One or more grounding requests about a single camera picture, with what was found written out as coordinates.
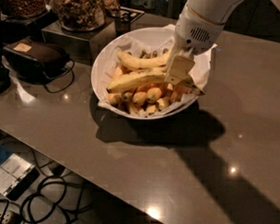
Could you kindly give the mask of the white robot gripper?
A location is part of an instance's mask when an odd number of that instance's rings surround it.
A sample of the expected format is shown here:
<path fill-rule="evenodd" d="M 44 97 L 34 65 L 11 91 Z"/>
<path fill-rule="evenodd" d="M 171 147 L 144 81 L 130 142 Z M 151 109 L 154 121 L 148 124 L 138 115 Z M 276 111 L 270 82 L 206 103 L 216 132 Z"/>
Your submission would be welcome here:
<path fill-rule="evenodd" d="M 200 16 L 185 6 L 175 26 L 175 43 L 169 53 L 164 80 L 176 85 L 189 78 L 195 62 L 183 56 L 183 51 L 206 52 L 212 48 L 223 28 L 224 24 Z"/>

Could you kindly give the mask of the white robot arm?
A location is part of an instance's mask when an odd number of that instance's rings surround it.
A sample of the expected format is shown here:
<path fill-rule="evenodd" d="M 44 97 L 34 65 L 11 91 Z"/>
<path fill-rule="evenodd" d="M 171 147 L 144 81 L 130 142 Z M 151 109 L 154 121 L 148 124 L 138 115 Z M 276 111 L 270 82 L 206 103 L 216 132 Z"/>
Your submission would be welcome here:
<path fill-rule="evenodd" d="M 280 42 L 280 0 L 186 0 L 174 28 L 165 80 L 192 82 L 193 59 L 211 49 L 224 30 Z"/>

